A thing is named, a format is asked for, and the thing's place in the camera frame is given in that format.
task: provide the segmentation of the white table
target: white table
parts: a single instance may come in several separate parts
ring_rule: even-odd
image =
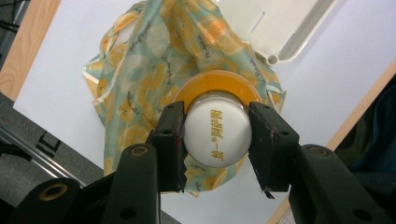
[[[80,73],[111,23],[134,0],[62,1],[14,108],[103,167],[104,128]],[[274,67],[288,91],[282,117],[301,144],[328,145],[396,56],[396,2],[337,1],[303,52]],[[247,161],[236,178],[195,199],[162,196],[182,223],[263,223],[285,193],[270,201]]]

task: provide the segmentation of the white tray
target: white tray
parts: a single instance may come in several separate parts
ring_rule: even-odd
[[[231,28],[264,63],[293,60],[335,0],[214,0]]]

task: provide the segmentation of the bottle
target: bottle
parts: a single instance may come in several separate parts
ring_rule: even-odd
[[[248,105],[262,101],[250,82],[233,72],[204,72],[178,91],[176,101],[184,101],[183,142],[196,161],[220,168],[245,156],[251,142]]]

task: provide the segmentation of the bottle cap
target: bottle cap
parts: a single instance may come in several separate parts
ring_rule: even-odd
[[[199,97],[187,113],[184,145],[203,165],[226,167],[241,160],[251,142],[248,114],[239,101],[224,92]]]

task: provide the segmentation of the lemon pattern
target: lemon pattern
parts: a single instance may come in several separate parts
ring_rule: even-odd
[[[125,43],[119,31],[135,22]],[[117,169],[121,152],[143,143],[163,109],[186,81],[200,72],[227,70],[249,80],[264,103],[280,111],[285,92],[276,74],[258,61],[250,45],[230,29],[210,0],[148,0],[113,22],[98,54],[82,68],[99,119],[106,128],[105,175]],[[206,167],[188,156],[186,191],[212,190],[242,165]]]

